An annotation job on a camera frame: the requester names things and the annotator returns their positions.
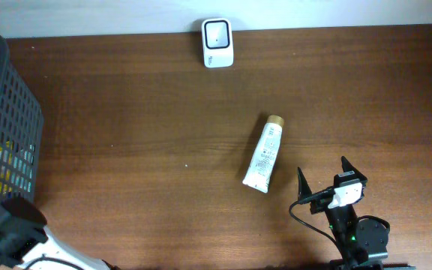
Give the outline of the white cream tube gold cap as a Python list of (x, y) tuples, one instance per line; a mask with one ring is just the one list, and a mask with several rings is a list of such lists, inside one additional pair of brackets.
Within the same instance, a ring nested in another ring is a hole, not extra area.
[(243, 185), (264, 194), (268, 193), (270, 178), (281, 145), (283, 127), (284, 119), (279, 115), (268, 117), (242, 180)]

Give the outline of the yellow snack packet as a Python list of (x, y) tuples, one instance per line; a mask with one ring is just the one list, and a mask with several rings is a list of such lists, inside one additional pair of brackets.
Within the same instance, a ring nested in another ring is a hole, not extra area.
[(16, 190), (14, 187), (16, 175), (11, 172), (14, 165), (13, 149), (14, 143), (11, 141), (0, 146), (0, 195), (9, 195)]

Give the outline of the mint green tissue packet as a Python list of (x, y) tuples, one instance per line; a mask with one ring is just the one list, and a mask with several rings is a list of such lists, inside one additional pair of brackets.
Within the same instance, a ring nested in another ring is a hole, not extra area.
[(12, 166), (15, 172), (10, 177), (10, 182), (14, 184), (20, 192), (30, 194), (33, 185), (33, 165), (35, 161), (35, 146), (30, 145), (29, 149), (21, 148), (13, 157)]

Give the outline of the white barcode scanner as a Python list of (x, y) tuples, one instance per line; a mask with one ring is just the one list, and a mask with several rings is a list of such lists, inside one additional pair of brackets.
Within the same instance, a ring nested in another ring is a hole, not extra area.
[(232, 24), (225, 18), (206, 19), (201, 24), (203, 62), (207, 68), (233, 65)]

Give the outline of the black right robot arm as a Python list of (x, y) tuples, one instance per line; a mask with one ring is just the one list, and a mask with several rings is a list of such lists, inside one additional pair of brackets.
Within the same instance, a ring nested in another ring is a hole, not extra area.
[[(330, 269), (413, 269), (407, 264), (384, 264), (389, 253), (390, 223), (373, 215), (358, 216), (353, 207), (364, 198), (368, 178), (346, 157), (341, 157), (343, 172), (334, 176), (333, 185), (314, 193), (300, 168), (297, 169), (298, 197), (289, 206), (289, 215), (303, 226), (329, 239), (340, 259), (329, 262)], [(308, 204), (312, 215), (324, 213), (331, 234), (296, 217), (293, 208)]]

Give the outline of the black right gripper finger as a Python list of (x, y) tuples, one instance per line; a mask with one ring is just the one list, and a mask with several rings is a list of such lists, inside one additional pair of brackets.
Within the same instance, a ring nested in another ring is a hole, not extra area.
[(298, 199), (305, 200), (307, 197), (309, 197), (312, 194), (312, 191), (300, 167), (297, 168), (297, 176), (298, 176)]
[(367, 177), (363, 175), (361, 172), (359, 172), (344, 156), (341, 157), (341, 166), (345, 173), (353, 172), (353, 175), (357, 179), (360, 179), (361, 181), (367, 180)]

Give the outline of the grey plastic mesh basket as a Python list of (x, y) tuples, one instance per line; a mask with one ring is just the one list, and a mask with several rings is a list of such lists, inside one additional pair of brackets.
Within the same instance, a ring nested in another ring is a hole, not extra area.
[(41, 105), (12, 65), (8, 44), (0, 35), (0, 146), (13, 142), (13, 157), (20, 149), (35, 147), (31, 193), (21, 193), (14, 185), (16, 190), (0, 195), (0, 200), (23, 197), (34, 201), (43, 124)]

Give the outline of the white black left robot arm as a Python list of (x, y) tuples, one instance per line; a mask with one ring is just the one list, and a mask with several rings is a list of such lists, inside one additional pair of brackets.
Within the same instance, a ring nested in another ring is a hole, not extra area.
[(19, 196), (0, 200), (0, 266), (34, 270), (117, 268), (58, 240), (43, 214)]

